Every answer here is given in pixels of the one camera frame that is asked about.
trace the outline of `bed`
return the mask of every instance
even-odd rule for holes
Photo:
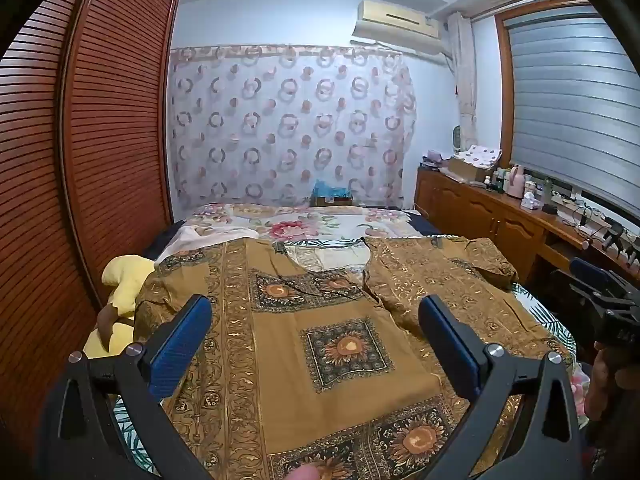
[[[209,335],[164,409],[214,478],[281,480],[314,463],[322,478],[401,479],[426,466],[467,407],[422,338],[416,306],[426,294],[483,339],[527,356],[556,350],[571,370],[570,334],[514,284],[490,240],[423,237],[408,219],[256,205],[207,205],[187,218],[181,229],[202,237],[255,233],[181,251],[178,231],[137,301],[140,340],[193,293],[213,304]]]

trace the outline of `wooden desk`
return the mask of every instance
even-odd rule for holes
[[[530,277],[537,258],[568,272],[571,258],[579,256],[640,285],[638,271],[631,272],[610,256],[599,240],[584,250],[586,237],[571,225],[541,210],[521,208],[519,199],[506,194],[459,184],[437,171],[420,170],[415,205],[443,233],[491,238],[516,268],[521,283]]]

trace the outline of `metal screw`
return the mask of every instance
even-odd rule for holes
[[[496,343],[489,345],[487,351],[494,357],[502,357],[504,355],[504,348]]]
[[[125,353],[130,357],[135,357],[142,353],[142,345],[140,343],[131,343],[125,349]]]
[[[562,362],[562,356],[558,352],[549,352],[547,359],[556,365],[559,365]]]
[[[71,364],[76,364],[80,359],[82,359],[82,352],[79,350],[71,352],[68,359]]]

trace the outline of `white wall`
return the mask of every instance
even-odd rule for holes
[[[217,44],[349,46],[361,0],[199,0],[178,6],[172,48]],[[402,193],[413,203],[417,168],[428,149],[452,155],[459,124],[455,83],[445,64],[406,56],[417,101]]]
[[[476,45],[476,131],[478,144],[500,147],[502,71],[495,18],[472,23]]]

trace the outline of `cardboard box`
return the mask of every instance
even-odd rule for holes
[[[473,182],[474,180],[477,182],[484,182],[485,176],[490,176],[494,172],[494,168],[491,168],[490,170],[482,170],[481,168],[476,168],[468,162],[455,157],[450,158],[448,162],[447,167],[449,168],[449,171],[464,178],[467,182]]]
[[[329,205],[353,205],[353,198],[350,196],[311,197],[311,207],[325,207]]]

